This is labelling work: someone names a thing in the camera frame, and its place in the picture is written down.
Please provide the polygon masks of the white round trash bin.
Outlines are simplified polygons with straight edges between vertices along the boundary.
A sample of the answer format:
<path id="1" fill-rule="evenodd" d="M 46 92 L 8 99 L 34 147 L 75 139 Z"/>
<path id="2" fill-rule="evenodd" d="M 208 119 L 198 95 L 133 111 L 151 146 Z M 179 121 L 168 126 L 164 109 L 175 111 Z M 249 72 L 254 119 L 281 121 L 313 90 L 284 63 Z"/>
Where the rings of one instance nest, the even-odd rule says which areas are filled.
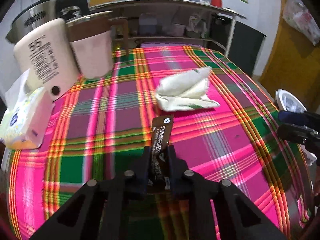
<path id="1" fill-rule="evenodd" d="M 306 107 L 290 92 L 278 89 L 275 91 L 275 102 L 280 110 L 285 110 L 295 113 L 303 113 L 307 111 Z M 306 159 L 308 166 L 311 166 L 316 160 L 317 157 L 315 154 L 307 151 L 304 145 L 300 145 L 300 148 L 303 151 L 303 155 Z"/>

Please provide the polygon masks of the metal kitchen shelf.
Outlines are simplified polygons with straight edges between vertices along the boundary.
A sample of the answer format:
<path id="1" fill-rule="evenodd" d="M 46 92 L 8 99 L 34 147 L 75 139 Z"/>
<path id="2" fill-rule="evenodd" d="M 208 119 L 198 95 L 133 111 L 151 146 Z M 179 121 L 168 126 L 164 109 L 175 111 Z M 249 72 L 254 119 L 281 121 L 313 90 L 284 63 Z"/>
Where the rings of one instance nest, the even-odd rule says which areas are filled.
<path id="1" fill-rule="evenodd" d="M 118 0 L 94 5 L 89 11 L 110 11 L 114 17 L 125 17 L 129 23 L 129 40 L 138 45 L 144 42 L 190 43 L 204 47 L 214 44 L 225 54 L 231 48 L 236 20 L 244 18 L 232 9 L 189 0 Z M 210 36 L 213 20 L 221 16 L 231 20 L 225 43 Z"/>

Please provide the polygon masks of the orange wooden door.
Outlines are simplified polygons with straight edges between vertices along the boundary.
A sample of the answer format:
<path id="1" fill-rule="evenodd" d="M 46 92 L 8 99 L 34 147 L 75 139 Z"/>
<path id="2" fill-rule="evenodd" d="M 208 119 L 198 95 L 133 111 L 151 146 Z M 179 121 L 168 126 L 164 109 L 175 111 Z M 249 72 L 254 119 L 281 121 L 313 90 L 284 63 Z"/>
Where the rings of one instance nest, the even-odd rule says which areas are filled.
<path id="1" fill-rule="evenodd" d="M 274 95 L 284 89 L 311 112 L 319 107 L 319 46 L 283 19 L 286 0 L 280 0 L 279 24 L 271 55 L 260 83 Z"/>

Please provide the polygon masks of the pink plaid tablecloth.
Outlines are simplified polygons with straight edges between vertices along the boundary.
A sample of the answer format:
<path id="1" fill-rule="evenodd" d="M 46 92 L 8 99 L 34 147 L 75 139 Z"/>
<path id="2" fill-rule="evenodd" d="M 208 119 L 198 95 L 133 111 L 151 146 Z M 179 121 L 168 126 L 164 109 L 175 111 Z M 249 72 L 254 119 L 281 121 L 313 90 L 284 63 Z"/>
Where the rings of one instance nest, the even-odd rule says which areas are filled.
<path id="1" fill-rule="evenodd" d="M 235 184 L 287 237 L 299 239 L 313 191 L 303 153 L 277 135 L 279 110 L 220 52 L 188 45 L 113 53 L 113 69 L 80 77 L 55 102 L 43 143 L 11 153 L 8 213 L 18 239 L 31 235 L 88 180 L 123 174 L 145 147 L 162 165 L 162 145 L 212 181 Z M 156 88 L 171 75 L 205 72 L 217 107 L 160 109 Z"/>

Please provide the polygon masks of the black cloth cover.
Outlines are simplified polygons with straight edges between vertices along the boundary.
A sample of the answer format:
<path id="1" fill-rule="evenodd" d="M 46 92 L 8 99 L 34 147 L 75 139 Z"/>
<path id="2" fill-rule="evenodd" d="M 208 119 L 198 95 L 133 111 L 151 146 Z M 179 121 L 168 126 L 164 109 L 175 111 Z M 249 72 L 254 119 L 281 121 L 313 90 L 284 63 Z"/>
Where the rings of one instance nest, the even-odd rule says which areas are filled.
<path id="1" fill-rule="evenodd" d="M 232 20 L 226 16 L 213 15 L 209 37 L 222 46 L 227 46 Z M 228 58 L 248 76 L 252 76 L 261 45 L 266 35 L 236 21 Z"/>

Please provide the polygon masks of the plastic bags on door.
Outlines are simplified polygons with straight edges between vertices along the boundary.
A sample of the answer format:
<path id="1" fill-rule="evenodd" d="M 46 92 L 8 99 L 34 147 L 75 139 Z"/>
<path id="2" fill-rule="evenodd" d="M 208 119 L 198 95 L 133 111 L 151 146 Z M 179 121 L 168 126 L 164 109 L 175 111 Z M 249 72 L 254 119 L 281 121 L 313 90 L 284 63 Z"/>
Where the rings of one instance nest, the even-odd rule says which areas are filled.
<path id="1" fill-rule="evenodd" d="M 303 33 L 314 46 L 319 43 L 319 27 L 302 0 L 287 0 L 283 19 L 289 26 Z"/>

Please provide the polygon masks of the pink lidded storage box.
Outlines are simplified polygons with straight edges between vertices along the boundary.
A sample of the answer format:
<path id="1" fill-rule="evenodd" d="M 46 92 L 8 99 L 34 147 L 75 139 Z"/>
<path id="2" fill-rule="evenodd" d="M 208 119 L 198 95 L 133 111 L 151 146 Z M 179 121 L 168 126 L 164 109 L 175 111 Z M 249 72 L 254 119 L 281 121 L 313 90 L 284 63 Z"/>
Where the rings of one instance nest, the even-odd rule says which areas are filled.
<path id="1" fill-rule="evenodd" d="M 170 47 L 170 46 L 193 46 L 190 43 L 164 43 L 164 42 L 145 42 L 140 45 L 141 48 L 150 48 L 150 47 Z"/>

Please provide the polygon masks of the white tissue pack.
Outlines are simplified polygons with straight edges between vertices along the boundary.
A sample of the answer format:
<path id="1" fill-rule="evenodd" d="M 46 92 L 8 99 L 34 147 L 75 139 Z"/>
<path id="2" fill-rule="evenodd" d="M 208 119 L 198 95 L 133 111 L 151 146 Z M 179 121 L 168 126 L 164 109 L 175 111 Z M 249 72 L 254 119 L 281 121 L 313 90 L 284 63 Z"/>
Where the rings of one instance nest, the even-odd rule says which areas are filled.
<path id="1" fill-rule="evenodd" d="M 29 89 L 29 72 L 26 70 L 5 93 L 7 110 L 1 120 L 1 142 L 11 150 L 39 148 L 54 108 L 44 87 Z"/>

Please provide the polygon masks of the pink jug brown lid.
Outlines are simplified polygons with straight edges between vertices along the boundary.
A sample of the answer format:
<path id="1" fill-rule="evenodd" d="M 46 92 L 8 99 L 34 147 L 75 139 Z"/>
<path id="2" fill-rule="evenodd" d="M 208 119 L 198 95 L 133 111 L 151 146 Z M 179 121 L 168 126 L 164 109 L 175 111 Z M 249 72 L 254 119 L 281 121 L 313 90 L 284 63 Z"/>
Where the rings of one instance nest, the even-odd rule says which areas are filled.
<path id="1" fill-rule="evenodd" d="M 109 11 L 82 16 L 66 23 L 67 36 L 81 74 L 97 80 L 113 69 L 111 28 L 121 26 L 125 55 L 129 56 L 129 28 L 125 17 L 111 18 Z"/>

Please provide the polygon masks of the stainless electric kettle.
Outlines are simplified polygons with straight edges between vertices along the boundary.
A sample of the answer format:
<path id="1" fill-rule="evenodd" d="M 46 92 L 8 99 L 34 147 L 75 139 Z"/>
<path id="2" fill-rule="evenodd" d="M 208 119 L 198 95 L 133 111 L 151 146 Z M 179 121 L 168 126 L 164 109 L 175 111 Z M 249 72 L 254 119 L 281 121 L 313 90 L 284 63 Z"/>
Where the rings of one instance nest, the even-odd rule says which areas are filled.
<path id="1" fill-rule="evenodd" d="M 16 44 L 29 32 L 51 20 L 63 18 L 69 21 L 88 14 L 88 0 L 40 0 L 14 18 L 5 39 Z"/>

